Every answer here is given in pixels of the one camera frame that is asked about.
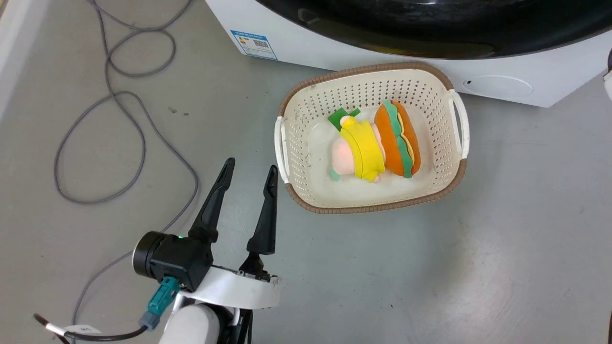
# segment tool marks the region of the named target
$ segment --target teal connector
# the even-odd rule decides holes
[[[179,281],[174,277],[165,277],[157,291],[149,301],[147,307],[150,313],[161,316],[163,311],[174,301],[176,294],[181,290]]]

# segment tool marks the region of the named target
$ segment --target laundry basket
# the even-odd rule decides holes
[[[373,121],[386,99],[404,105],[417,134],[421,168],[409,179],[391,173],[381,182],[329,176],[338,130],[327,117],[359,108]],[[373,65],[316,77],[289,91],[275,124],[280,176],[291,197],[319,214],[381,211],[437,200],[461,181],[469,151],[468,117],[461,97],[438,69],[420,62]]]

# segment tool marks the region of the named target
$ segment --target qr code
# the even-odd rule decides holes
[[[265,40],[253,40],[253,43],[255,43],[256,46],[258,47],[262,47],[262,48],[269,48],[267,42]]]

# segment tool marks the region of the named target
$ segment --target washing machine door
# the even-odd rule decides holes
[[[612,0],[258,0],[331,39],[424,58],[533,53],[612,28]]]

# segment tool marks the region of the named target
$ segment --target concrete floor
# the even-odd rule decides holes
[[[106,0],[142,26],[175,2]],[[126,30],[109,24],[109,40]],[[143,99],[160,130],[198,171],[204,192],[236,158],[220,220],[215,262],[238,267],[275,163],[272,128],[285,92],[325,73],[238,53],[204,1],[170,28],[170,68],[143,80],[112,76]],[[145,69],[169,43],[143,35],[117,55]],[[153,136],[141,179],[101,206],[64,201],[53,185],[63,134],[105,95],[95,12],[55,0],[0,126],[0,333],[3,343],[52,343],[31,318],[68,324],[83,284],[159,230],[193,187]],[[465,96],[472,145],[466,177],[448,197],[408,209],[321,216],[279,189],[277,252],[269,271],[287,287],[279,307],[255,313],[255,343],[603,343],[612,307],[612,102],[599,79],[549,109]],[[172,113],[169,108],[177,110]],[[62,177],[74,195],[122,186],[140,150],[111,105],[69,141]],[[185,233],[195,215],[174,228]],[[81,322],[106,333],[136,328],[157,285],[128,261],[86,296]],[[131,343],[155,343],[144,334]]]

